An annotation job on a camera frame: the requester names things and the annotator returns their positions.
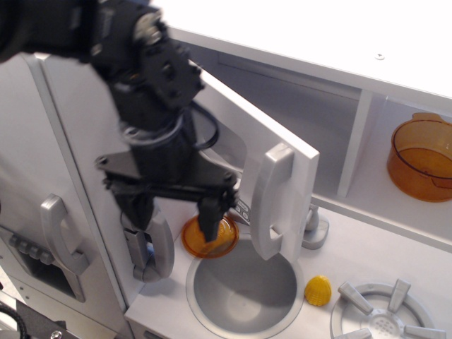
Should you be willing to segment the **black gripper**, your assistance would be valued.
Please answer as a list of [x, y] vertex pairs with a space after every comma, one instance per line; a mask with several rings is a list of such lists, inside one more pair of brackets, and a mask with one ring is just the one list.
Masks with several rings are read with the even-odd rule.
[[213, 242], [223, 215], [238, 202], [236, 174], [202, 156], [192, 126], [161, 141], [134, 139], [128, 151], [101, 155], [95, 164], [137, 230], [148, 229], [154, 197], [193, 201], [200, 231]]

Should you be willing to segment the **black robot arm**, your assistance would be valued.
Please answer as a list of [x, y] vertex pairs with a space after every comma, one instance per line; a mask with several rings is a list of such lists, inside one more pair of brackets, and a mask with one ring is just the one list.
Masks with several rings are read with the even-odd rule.
[[161, 17], [147, 1], [2, 1], [1, 60], [40, 52], [91, 65], [130, 147], [97, 159], [121, 211], [144, 230], [155, 197], [193, 201], [212, 242], [237, 204], [237, 178], [201, 156], [219, 139], [218, 121], [195, 100], [201, 69]]

